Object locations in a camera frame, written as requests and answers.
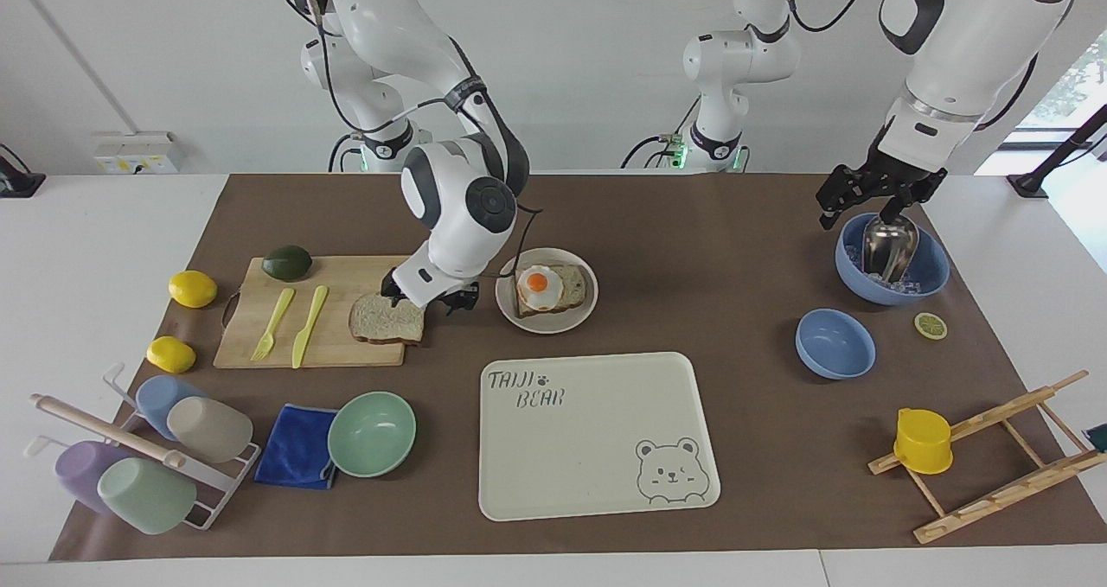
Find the avocado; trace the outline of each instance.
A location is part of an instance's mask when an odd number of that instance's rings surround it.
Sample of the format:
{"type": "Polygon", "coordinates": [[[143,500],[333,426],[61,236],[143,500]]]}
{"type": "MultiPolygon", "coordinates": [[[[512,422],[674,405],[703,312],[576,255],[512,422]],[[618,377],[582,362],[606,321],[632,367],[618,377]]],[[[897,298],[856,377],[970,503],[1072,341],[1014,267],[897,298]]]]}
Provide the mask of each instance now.
{"type": "Polygon", "coordinates": [[[261,271],[286,282],[303,278],[309,269],[311,269],[311,255],[300,246],[282,246],[267,254],[261,260],[261,271]]]}

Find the yellow cup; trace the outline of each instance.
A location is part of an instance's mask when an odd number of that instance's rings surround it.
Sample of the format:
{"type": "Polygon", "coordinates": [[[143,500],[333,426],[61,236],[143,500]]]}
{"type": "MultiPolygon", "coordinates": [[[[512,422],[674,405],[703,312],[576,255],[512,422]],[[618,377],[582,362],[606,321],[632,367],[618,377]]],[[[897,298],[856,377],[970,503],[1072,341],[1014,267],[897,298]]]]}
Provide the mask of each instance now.
{"type": "Polygon", "coordinates": [[[950,423],[930,410],[899,411],[896,423],[896,457],[919,474],[937,475],[953,465],[950,423]]]}

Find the fried egg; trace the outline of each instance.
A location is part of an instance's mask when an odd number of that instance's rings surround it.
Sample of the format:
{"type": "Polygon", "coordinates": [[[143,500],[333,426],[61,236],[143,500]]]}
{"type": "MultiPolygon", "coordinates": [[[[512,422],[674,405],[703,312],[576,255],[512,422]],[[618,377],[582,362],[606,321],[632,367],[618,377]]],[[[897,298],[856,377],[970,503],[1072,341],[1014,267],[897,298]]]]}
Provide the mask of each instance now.
{"type": "Polygon", "coordinates": [[[545,265],[528,267],[519,275],[516,288],[519,300],[538,311],[552,310],[561,301],[565,286],[561,277],[545,265]]]}

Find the green cup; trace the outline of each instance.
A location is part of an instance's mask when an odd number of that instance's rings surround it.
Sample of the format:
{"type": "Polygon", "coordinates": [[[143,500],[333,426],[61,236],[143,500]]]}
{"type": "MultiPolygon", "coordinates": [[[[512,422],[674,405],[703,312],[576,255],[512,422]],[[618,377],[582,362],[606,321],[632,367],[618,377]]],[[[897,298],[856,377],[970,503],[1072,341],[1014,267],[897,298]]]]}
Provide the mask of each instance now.
{"type": "Polygon", "coordinates": [[[149,460],[127,457],[100,477],[96,493],[117,516],[146,535],[159,535],[193,511],[196,484],[149,460]]]}
{"type": "Polygon", "coordinates": [[[358,477],[387,473],[407,457],[415,443],[415,413],[391,392],[369,392],[339,410],[327,434],[331,461],[358,477]]]}

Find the wooden cutting board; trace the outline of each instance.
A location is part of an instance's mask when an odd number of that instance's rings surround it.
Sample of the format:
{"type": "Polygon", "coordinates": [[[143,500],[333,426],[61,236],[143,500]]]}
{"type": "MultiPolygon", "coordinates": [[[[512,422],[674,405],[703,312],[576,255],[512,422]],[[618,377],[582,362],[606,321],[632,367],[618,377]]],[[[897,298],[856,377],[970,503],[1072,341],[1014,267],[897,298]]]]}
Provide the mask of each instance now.
{"type": "Polygon", "coordinates": [[[317,256],[308,277],[282,282],[261,271],[261,258],[250,260],[239,290],[238,307],[215,356],[217,369],[288,369],[292,367],[292,341],[303,328],[311,307],[311,296],[319,285],[330,287],[311,341],[303,356],[303,368],[321,367],[397,367],[404,361],[403,343],[369,344],[350,336],[350,308],[363,295],[381,290],[381,280],[405,256],[317,256]],[[269,323],[277,298],[284,287],[296,289],[284,318],[273,331],[273,349],[263,360],[250,356],[269,323]]]}

